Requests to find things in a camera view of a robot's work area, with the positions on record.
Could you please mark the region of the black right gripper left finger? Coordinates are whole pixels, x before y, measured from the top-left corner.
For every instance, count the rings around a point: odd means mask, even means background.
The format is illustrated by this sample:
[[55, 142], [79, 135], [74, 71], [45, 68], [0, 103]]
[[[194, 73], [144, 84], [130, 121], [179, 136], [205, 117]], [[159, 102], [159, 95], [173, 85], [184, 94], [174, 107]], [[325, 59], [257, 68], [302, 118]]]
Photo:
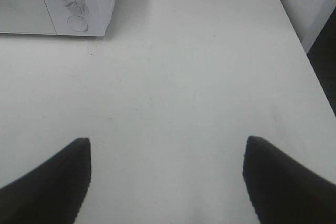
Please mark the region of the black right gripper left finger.
[[77, 138], [1, 188], [1, 223], [74, 223], [90, 181], [90, 140]]

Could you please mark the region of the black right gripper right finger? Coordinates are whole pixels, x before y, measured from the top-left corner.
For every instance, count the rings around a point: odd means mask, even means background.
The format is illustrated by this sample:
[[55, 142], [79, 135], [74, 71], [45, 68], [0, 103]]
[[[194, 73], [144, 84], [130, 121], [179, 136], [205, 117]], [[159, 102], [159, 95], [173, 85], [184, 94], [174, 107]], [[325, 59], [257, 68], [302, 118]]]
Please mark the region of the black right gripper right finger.
[[260, 223], [335, 223], [335, 184], [262, 137], [247, 139], [243, 179]]

